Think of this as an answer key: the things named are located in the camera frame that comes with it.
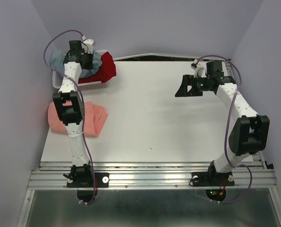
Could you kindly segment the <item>light blue denim skirt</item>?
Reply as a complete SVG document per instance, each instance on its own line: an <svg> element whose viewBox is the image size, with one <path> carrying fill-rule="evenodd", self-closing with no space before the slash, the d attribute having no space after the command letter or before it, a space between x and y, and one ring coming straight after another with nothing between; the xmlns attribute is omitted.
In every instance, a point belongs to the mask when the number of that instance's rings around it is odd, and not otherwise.
<svg viewBox="0 0 281 227"><path fill-rule="evenodd" d="M62 50L55 51L51 56L51 66L52 68L58 70L59 72L64 73L64 61L65 53ZM99 68L102 65L101 55L94 50L93 56L93 68L91 70L82 69L82 72L79 76L80 79L85 79L88 77L93 76L95 73L98 72Z"/></svg>

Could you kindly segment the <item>pink pleated skirt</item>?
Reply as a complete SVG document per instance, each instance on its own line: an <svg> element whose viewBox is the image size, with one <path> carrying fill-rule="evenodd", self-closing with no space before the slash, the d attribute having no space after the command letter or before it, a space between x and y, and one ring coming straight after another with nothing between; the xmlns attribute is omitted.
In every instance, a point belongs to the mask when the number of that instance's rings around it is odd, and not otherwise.
<svg viewBox="0 0 281 227"><path fill-rule="evenodd" d="M85 102L85 137L98 137L107 117L108 113L103 106L94 105L92 102ZM53 133L67 135L65 125L59 120L53 102L48 106L48 124Z"/></svg>

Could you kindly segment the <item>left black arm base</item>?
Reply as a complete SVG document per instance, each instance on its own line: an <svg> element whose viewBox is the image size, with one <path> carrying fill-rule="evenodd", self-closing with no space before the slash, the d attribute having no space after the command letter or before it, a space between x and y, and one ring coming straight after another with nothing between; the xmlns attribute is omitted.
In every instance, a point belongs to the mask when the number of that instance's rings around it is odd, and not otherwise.
<svg viewBox="0 0 281 227"><path fill-rule="evenodd" d="M95 172L95 188L108 188L110 174L104 172ZM73 178L70 176L67 179L67 188L93 188L94 181L91 174L86 176L78 176Z"/></svg>

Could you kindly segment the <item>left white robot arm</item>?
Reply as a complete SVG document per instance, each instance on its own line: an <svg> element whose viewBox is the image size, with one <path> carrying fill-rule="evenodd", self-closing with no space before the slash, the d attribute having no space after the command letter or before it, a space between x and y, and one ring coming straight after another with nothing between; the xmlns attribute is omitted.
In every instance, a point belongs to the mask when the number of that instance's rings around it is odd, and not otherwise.
<svg viewBox="0 0 281 227"><path fill-rule="evenodd" d="M80 41L69 41L69 51L63 61L62 85L59 91L53 94L58 118L65 125L69 136L72 167L70 173L64 175L69 188L94 187L95 183L92 161L83 132L85 106L78 86L82 70L93 68L93 50L94 40L82 37Z"/></svg>

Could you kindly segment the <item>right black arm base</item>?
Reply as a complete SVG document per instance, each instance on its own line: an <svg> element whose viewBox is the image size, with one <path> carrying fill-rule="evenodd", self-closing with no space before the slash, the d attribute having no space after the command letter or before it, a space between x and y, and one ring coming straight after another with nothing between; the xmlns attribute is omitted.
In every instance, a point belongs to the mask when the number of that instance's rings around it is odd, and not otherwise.
<svg viewBox="0 0 281 227"><path fill-rule="evenodd" d="M208 172L192 172L191 179L194 187L216 187L216 186L234 186L234 178L232 172L216 173L210 176Z"/></svg>

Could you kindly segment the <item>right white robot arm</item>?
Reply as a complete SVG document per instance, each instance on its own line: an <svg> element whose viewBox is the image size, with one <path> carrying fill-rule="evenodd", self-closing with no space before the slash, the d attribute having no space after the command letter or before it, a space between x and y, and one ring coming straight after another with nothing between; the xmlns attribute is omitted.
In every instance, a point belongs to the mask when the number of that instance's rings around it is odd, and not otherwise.
<svg viewBox="0 0 281 227"><path fill-rule="evenodd" d="M191 185L194 187L234 185L232 170L241 167L241 162L266 147L270 119L260 115L247 103L239 92L232 76L226 76L221 61L210 61L202 66L199 60L191 63L192 75L184 75L175 97L202 96L211 91L225 104L229 111L225 132L225 151L212 161L207 171L192 172Z"/></svg>

